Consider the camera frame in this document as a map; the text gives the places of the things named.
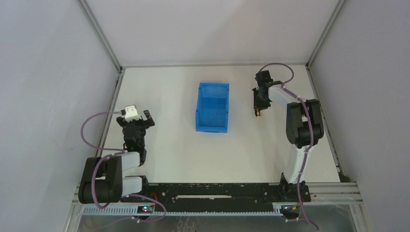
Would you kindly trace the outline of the black yellow screwdriver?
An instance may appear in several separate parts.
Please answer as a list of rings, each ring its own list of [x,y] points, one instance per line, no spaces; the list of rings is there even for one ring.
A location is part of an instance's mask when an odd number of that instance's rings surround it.
[[[259,109],[255,109],[255,116],[257,118],[260,118],[261,114],[260,114],[260,110]]]

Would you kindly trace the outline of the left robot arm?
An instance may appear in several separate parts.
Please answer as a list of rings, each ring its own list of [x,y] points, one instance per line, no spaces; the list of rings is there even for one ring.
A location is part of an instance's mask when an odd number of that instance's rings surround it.
[[[103,209],[117,203],[123,196],[144,191],[148,180],[144,175],[123,176],[123,172],[144,165],[146,161],[146,130],[155,125],[148,110],[142,117],[133,106],[117,113],[117,123],[122,128],[123,148],[114,154],[88,158],[80,182],[78,199],[82,204],[95,204]]]

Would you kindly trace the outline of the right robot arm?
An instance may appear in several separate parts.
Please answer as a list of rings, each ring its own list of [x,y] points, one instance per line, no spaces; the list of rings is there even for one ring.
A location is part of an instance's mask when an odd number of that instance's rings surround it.
[[[271,102],[286,108],[285,133],[294,145],[280,186],[285,193],[299,192],[304,184],[304,170],[311,151],[324,136],[320,102],[305,100],[288,90],[281,81],[262,81],[253,90],[253,109],[256,117],[268,109]]]

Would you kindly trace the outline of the blue plastic bin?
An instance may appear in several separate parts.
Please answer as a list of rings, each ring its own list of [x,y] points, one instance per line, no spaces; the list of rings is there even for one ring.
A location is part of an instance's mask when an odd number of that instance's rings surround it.
[[[228,132],[229,91],[230,86],[227,83],[199,84],[195,111],[197,132]]]

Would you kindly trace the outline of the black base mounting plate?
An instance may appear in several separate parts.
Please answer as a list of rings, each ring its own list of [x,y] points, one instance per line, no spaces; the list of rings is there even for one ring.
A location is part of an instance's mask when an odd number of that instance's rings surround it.
[[[308,186],[285,193],[279,183],[151,183],[140,193],[169,213],[268,213],[273,205],[311,202]]]

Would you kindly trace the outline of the aluminium frame rail right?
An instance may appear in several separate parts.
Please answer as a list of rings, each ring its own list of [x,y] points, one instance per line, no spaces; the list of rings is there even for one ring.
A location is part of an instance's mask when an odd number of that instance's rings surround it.
[[[323,48],[323,46],[325,45],[328,36],[330,35],[335,23],[337,22],[340,14],[342,13],[342,11],[344,10],[346,4],[347,4],[347,0],[339,0],[337,1],[316,45],[314,46],[314,49],[311,53],[311,55],[309,56],[306,64],[305,64],[305,68],[306,71],[308,73],[309,76],[309,81],[311,84],[311,87],[313,89],[314,92],[314,96],[320,101],[320,108],[321,108],[321,114],[322,114],[322,121],[323,121],[323,127],[324,127],[324,131],[325,131],[325,135],[326,138],[328,139],[328,143],[330,146],[330,150],[333,156],[333,160],[335,163],[335,167],[337,170],[337,175],[339,180],[343,183],[343,182],[350,182],[351,179],[345,175],[344,173],[344,169],[343,169],[343,163],[340,160],[340,157],[337,153],[337,148],[335,146],[334,143],[334,138],[331,132],[331,129],[329,127],[328,124],[328,117],[326,115],[326,109],[324,107],[323,104],[323,96],[320,93],[319,89],[318,89],[318,82],[317,82],[317,78],[315,77],[315,69],[313,68],[313,65],[315,64],[315,61],[317,60],[318,56],[321,53],[321,50]]]

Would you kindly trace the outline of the aluminium frame rail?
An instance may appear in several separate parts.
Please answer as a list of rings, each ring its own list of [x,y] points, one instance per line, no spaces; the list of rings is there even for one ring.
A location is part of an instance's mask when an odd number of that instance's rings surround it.
[[[323,127],[324,127],[324,131],[325,131],[325,135],[326,138],[328,139],[328,143],[330,146],[330,150],[333,156],[333,160],[335,163],[335,167],[337,170],[337,175],[339,180],[343,183],[343,182],[350,182],[351,179],[345,175],[344,173],[344,169],[343,169],[343,163],[340,160],[340,157],[337,153],[337,148],[335,146],[334,143],[334,138],[331,132],[331,129],[329,127],[328,124],[328,117],[326,115],[326,109],[324,107],[323,104],[323,96],[320,93],[319,89],[318,89],[318,82],[317,82],[317,78],[315,77],[315,69],[313,68],[313,65],[315,64],[315,61],[317,60],[318,56],[321,53],[321,50],[323,48],[323,46],[325,45],[328,36],[330,35],[335,23],[337,22],[340,14],[342,13],[342,11],[344,10],[346,4],[347,4],[347,0],[339,0],[337,1],[316,45],[314,46],[314,49],[311,53],[311,55],[309,56],[306,64],[305,64],[305,68],[306,71],[308,73],[309,76],[309,81],[311,84],[311,87],[313,89],[314,92],[314,96],[320,101],[320,108],[321,108],[321,114],[322,114],[322,121],[323,121]]]
[[[119,93],[119,88],[122,82],[123,78],[123,67],[120,65],[120,62],[115,55],[113,48],[108,41],[107,36],[105,35],[101,24],[99,23],[94,11],[92,10],[92,7],[89,3],[88,0],[76,0],[78,3],[78,6],[80,7],[83,15],[85,16],[88,24],[90,25],[90,28],[92,29],[94,35],[96,36],[100,48],[103,49],[105,57],[108,58],[110,61],[111,66],[114,68],[115,74],[109,75],[110,81],[109,81],[109,90],[107,91],[101,91],[104,93],[104,96],[107,97],[106,101],[106,111],[113,110],[115,107],[115,102],[118,97]],[[98,139],[95,144],[95,146],[103,147],[104,143],[106,141],[108,129],[110,126],[111,122],[111,116],[103,116],[102,118],[102,127],[99,131],[98,134]]]

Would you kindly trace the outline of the aluminium frame rail left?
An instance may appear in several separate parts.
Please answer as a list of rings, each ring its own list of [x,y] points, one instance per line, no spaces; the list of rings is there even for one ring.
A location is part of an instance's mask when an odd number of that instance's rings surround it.
[[[119,93],[119,88],[122,82],[123,78],[123,67],[120,65],[120,62],[115,55],[113,48],[108,41],[107,36],[105,35],[101,24],[99,23],[94,11],[92,10],[92,7],[89,3],[88,0],[76,0],[78,3],[78,6],[80,7],[83,15],[85,16],[88,24],[90,25],[90,28],[92,29],[94,35],[96,36],[100,48],[103,49],[105,57],[108,58],[110,61],[111,66],[114,68],[115,74],[109,75],[110,81],[109,81],[109,90],[107,91],[101,91],[104,93],[104,96],[107,97],[106,101],[106,111],[113,110],[115,107],[115,102],[118,97]],[[111,116],[103,116],[102,118],[102,127],[99,131],[98,134],[98,139],[95,144],[95,146],[103,147],[104,143],[106,141],[108,129],[110,126],[111,122]]]

